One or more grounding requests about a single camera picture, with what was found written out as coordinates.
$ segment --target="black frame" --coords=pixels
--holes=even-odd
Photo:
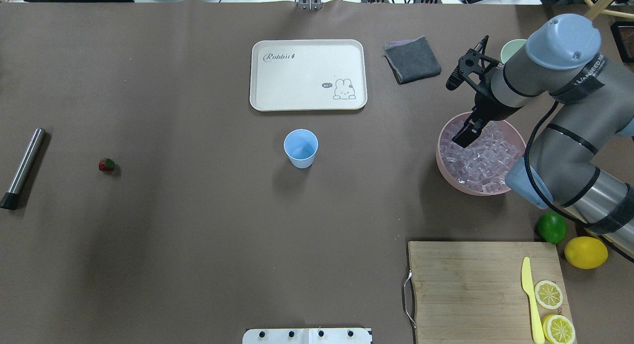
[[[614,42],[616,43],[616,48],[619,50],[619,55],[621,55],[621,60],[623,60],[623,62],[634,62],[634,50],[630,53],[625,46],[625,42],[621,39],[620,30],[623,28],[630,28],[632,32],[634,32],[634,22],[614,22],[612,26],[610,26],[612,37],[614,37]]]

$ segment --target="wooden cutting board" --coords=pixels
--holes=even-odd
[[[543,242],[410,241],[418,344],[531,344],[522,260],[533,285],[557,283],[564,303],[547,314],[573,318],[555,245]]]

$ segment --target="blue cup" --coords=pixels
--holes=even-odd
[[[284,139],[284,152],[297,168],[308,168],[313,164],[317,147],[317,137],[307,129],[296,129]]]

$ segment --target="lemon slice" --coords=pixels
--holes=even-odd
[[[547,309],[557,309],[564,302],[561,288],[551,281],[539,281],[535,285],[537,303]]]
[[[546,315],[542,328],[546,339],[553,344],[572,344],[575,341],[575,327],[563,315]]]

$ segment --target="ice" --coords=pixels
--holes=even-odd
[[[440,138],[440,154],[444,165],[459,183],[484,193],[506,188],[504,177],[521,152],[504,137],[498,122],[492,121],[482,130],[482,136],[467,148],[451,141],[460,131],[462,122],[446,127]]]

